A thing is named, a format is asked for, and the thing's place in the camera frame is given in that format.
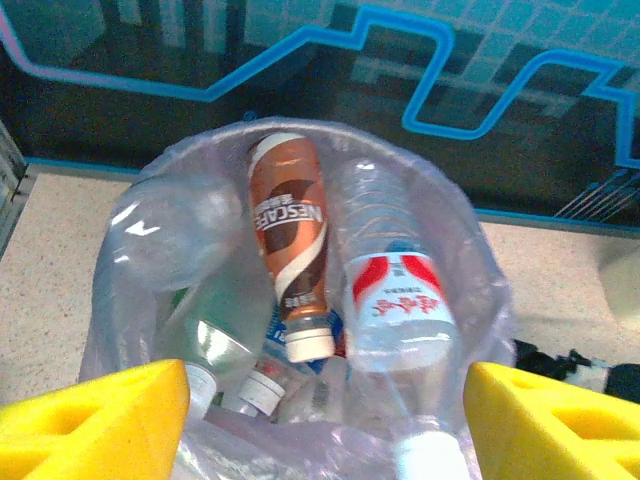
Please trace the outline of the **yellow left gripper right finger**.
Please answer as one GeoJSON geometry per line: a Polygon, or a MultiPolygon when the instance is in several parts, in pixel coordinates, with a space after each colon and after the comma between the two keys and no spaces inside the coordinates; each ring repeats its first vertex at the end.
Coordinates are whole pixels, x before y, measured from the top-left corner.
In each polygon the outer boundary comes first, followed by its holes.
{"type": "Polygon", "coordinates": [[[485,479],[636,479],[637,404],[488,362],[463,404],[485,479]]]}

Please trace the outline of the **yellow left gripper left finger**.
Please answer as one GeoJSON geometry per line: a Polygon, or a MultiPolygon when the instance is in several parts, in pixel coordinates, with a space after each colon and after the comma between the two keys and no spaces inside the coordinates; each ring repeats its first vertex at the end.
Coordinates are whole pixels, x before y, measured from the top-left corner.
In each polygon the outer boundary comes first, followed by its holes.
{"type": "Polygon", "coordinates": [[[186,370],[161,360],[1,409],[4,479],[167,479],[189,407],[186,370]]]}

